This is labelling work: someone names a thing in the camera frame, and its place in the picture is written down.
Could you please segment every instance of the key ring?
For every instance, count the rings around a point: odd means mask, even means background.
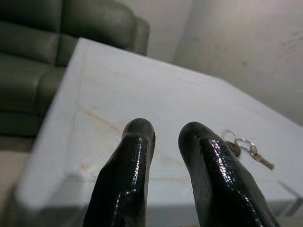
[[[239,142],[249,145],[249,148],[241,146],[239,144]],[[256,156],[258,154],[257,146],[254,143],[250,142],[249,140],[242,139],[242,138],[235,138],[235,143],[237,143],[240,148],[249,152],[251,156]]]

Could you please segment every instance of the table surface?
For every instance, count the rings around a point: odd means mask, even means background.
[[[87,204],[123,128],[139,117],[149,120],[156,133],[148,189],[150,225],[158,221],[152,217],[158,215],[155,209],[165,211],[162,221],[168,224],[175,224],[169,217],[174,208],[183,209],[184,225],[197,221],[189,174],[178,150],[179,132],[192,121],[219,135],[232,130],[256,143],[260,154],[275,164],[274,171],[246,153],[240,161],[269,204],[279,204],[275,212],[294,213],[298,207],[303,197],[300,126],[223,80],[86,39],[78,42],[36,140],[18,185],[18,200],[36,210]]]

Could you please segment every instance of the keychain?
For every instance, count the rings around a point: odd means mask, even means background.
[[[232,135],[232,141],[227,139],[228,135]],[[230,130],[225,130],[222,134],[222,139],[224,140],[225,144],[228,146],[228,148],[233,152],[233,154],[236,157],[239,157],[241,154],[241,149],[247,151],[250,156],[255,159],[256,161],[262,163],[270,170],[273,170],[275,168],[275,165],[268,162],[266,159],[263,158],[258,153],[257,146],[253,144],[252,142],[242,139],[242,138],[236,138],[235,134]]]

